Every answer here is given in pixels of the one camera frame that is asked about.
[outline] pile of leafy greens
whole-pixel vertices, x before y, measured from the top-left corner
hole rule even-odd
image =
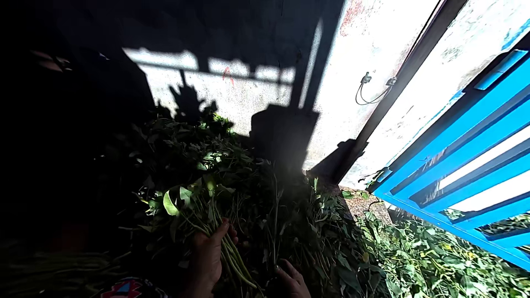
[[[127,185],[145,211],[135,215],[141,231],[129,229],[151,233],[151,258],[171,239],[182,244],[174,257],[185,267],[193,235],[211,234],[227,217],[241,244],[223,240],[218,296],[273,296],[280,258],[303,272],[314,297],[390,296],[341,198],[321,192],[318,179],[301,172],[280,179],[274,163],[251,157],[215,113],[206,111],[196,125],[157,118],[117,139],[106,155],[127,169],[122,180],[137,183]]]
[[[230,125],[209,110],[197,124],[157,117],[107,148],[103,158],[121,169],[137,208],[136,227],[123,229],[141,234],[133,247],[147,253],[132,255],[185,268],[193,235],[227,217],[240,244],[224,239],[217,296],[276,295],[280,258],[299,269],[312,297],[529,296],[527,272],[439,228],[385,226],[369,212],[352,218],[318,179],[254,159]]]
[[[429,223],[383,225],[367,212],[359,225],[396,297],[530,296],[527,271]]]

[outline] human hand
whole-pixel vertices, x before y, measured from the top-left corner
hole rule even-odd
[[[237,232],[226,218],[210,238],[203,233],[195,234],[190,262],[192,275],[185,292],[186,297],[203,298],[211,295],[211,290],[221,277],[221,240],[227,232],[234,244],[237,244]]]
[[[284,282],[285,286],[289,290],[290,298],[311,298],[309,290],[304,283],[304,277],[289,263],[286,259],[281,259],[287,266],[287,274],[283,269],[276,265],[276,273],[280,276],[280,279]]]

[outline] blue metal gate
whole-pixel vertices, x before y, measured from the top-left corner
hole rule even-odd
[[[517,248],[530,244],[530,229],[497,235],[476,229],[530,211],[530,191],[456,220],[441,213],[530,170],[530,138],[527,138],[461,177],[443,181],[528,127],[529,56],[525,50],[513,50],[497,66],[492,66],[487,75],[475,79],[464,89],[465,95],[394,161],[369,190],[530,271],[530,256]]]

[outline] finger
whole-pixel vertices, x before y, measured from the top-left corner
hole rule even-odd
[[[287,287],[291,287],[293,285],[293,283],[296,282],[283,269],[281,269],[278,265],[275,266],[274,271],[276,272],[276,274],[278,274],[280,279],[284,282],[284,284]]]
[[[193,237],[193,246],[199,247],[206,240],[208,240],[208,236],[204,235],[204,233],[201,233],[201,232],[195,233],[195,236]]]
[[[289,272],[289,275],[299,284],[302,284],[304,282],[304,277],[300,274],[300,272],[298,272],[298,270],[296,270],[295,267],[293,267],[292,264],[288,260],[286,259],[281,259],[281,260],[287,266],[287,271]]]
[[[239,241],[239,238],[237,238],[237,231],[234,229],[233,225],[230,225],[230,229],[228,230],[228,233],[230,235],[230,238],[232,238],[232,242],[234,242],[234,244],[237,244],[237,242]]]
[[[223,223],[217,228],[217,231],[210,237],[214,245],[221,245],[221,240],[228,232],[229,222],[226,218],[223,218]]]

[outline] dirt floor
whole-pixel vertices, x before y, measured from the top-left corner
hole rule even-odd
[[[383,223],[392,224],[392,220],[390,219],[388,211],[386,210],[385,204],[383,202],[373,203],[379,201],[377,197],[364,190],[352,189],[342,186],[340,187],[340,189],[348,190],[354,196],[352,199],[344,199],[352,215],[364,216],[363,212],[368,211],[368,208],[370,208],[370,211]]]

